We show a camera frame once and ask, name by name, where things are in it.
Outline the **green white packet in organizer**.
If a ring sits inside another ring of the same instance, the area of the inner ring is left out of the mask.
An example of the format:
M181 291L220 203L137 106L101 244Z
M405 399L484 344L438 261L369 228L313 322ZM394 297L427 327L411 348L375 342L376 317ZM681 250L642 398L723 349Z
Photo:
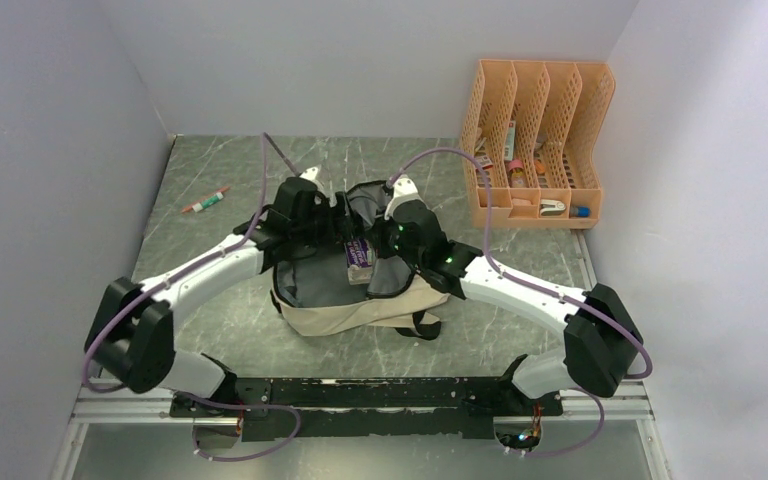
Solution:
M503 159L505 162L510 162L514 159L516 144L516 121L511 119L508 121L505 140L503 144Z

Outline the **white stapler in organizer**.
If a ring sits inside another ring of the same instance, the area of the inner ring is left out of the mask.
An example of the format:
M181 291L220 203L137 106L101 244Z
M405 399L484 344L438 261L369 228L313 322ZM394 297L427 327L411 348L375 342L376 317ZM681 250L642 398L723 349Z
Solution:
M566 204L560 200L542 199L539 206L540 216L558 216L566 211Z

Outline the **orange plastic file organizer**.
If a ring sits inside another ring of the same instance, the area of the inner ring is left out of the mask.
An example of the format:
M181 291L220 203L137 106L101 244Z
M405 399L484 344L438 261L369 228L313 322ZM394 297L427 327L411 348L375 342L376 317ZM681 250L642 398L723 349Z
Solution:
M604 191L593 151L616 88L605 63L481 59L459 138L477 165L463 163L466 198L474 226L588 230L600 220ZM510 188L503 144L516 121L514 158L521 159L527 188ZM542 199L566 211L540 216ZM589 218L570 218L585 206Z

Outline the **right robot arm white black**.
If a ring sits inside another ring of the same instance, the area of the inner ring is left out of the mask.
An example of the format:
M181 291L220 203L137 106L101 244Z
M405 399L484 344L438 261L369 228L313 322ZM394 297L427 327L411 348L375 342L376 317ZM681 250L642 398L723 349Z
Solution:
M420 200L376 215L370 233L381 258L399 257L434 290L515 313L559 339L560 347L511 364L499 389L510 413L525 413L539 397L560 390L610 398L642 352L641 335L614 289L565 287L497 263L448 239Z

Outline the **purple illustrated paperback book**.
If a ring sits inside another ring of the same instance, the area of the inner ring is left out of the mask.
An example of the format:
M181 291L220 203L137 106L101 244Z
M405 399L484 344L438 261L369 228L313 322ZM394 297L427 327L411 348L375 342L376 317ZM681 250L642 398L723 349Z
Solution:
M376 262L374 249L363 238L352 239L344 244L347 277L350 285L368 284Z

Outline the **blue cap item in organizer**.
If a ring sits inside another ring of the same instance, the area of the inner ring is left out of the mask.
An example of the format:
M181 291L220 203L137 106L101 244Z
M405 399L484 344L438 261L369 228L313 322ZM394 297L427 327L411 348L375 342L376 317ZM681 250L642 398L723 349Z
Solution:
M569 217L570 218L589 218L591 216L591 210L585 206L570 206Z

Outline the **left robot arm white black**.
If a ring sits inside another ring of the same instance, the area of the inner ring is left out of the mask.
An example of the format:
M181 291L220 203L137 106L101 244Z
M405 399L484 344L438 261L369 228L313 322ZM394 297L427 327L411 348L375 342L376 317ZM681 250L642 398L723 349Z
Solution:
M85 342L85 361L134 393L182 391L209 414L224 415L237 400L235 375L204 354L178 349L177 324L230 287L356 231L346 192L327 194L314 180L291 177L270 204L260 203L249 221L200 256L140 282L110 283Z

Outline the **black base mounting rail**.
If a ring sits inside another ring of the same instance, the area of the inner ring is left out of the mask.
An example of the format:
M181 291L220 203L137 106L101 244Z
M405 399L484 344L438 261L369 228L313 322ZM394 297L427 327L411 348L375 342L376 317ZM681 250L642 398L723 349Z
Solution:
M240 378L243 411L216 409L176 394L169 414L213 426L220 419L242 423L244 442L300 437L456 434L493 439L503 418L558 417L560 395L537 399L497 377L407 377L373 379Z

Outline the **beige canvas backpack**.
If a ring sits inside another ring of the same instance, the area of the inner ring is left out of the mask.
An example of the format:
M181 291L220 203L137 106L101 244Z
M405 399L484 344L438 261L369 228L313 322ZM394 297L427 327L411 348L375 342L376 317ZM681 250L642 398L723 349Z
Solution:
M358 184L346 193L358 217L356 238L371 246L367 230L384 214L391 193L381 181ZM309 337L371 326L393 328L406 337L436 339L442 321L431 310L445 303L447 295L434 290L402 259L379 259L375 250L371 281L350 285L345 243L304 247L286 240L266 255L264 264L272 271L271 301L285 322Z

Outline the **orange green white marker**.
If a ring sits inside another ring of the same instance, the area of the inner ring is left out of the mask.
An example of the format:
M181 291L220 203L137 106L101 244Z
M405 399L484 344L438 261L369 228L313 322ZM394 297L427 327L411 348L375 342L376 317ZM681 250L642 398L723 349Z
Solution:
M186 207L184 207L181 210L182 214L186 213L198 213L206 210L207 208L210 208L211 206L215 205L216 203L222 201L228 190L230 189L229 186L224 186L213 192L212 194L205 196L204 198L200 199L197 202L194 202Z

